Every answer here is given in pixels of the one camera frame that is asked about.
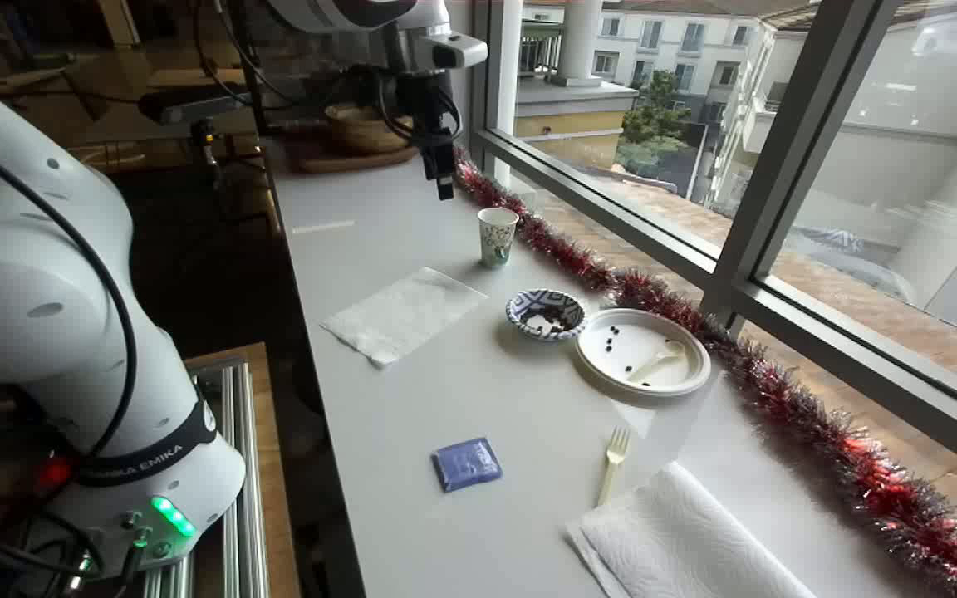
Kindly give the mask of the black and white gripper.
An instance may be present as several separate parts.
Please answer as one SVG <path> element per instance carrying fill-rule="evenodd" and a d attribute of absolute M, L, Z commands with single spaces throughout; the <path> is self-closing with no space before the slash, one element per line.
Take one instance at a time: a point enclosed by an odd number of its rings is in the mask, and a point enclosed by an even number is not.
<path fill-rule="evenodd" d="M 489 44 L 451 26 L 387 22 L 378 33 L 386 63 L 378 66 L 378 112 L 393 132 L 423 149 L 424 178 L 438 198 L 454 197 L 454 145 L 443 141 L 459 129 L 447 74 L 489 60 Z"/>

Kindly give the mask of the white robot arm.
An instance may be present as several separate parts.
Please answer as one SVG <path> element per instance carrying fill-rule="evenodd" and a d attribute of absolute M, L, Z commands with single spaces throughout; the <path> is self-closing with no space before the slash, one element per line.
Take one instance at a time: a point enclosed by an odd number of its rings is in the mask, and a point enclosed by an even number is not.
<path fill-rule="evenodd" d="M 240 498 L 245 458 L 131 274 L 133 211 L 93 165 L 0 103 L 0 384 L 73 447 L 36 501 L 90 578 L 186 559 Z"/>

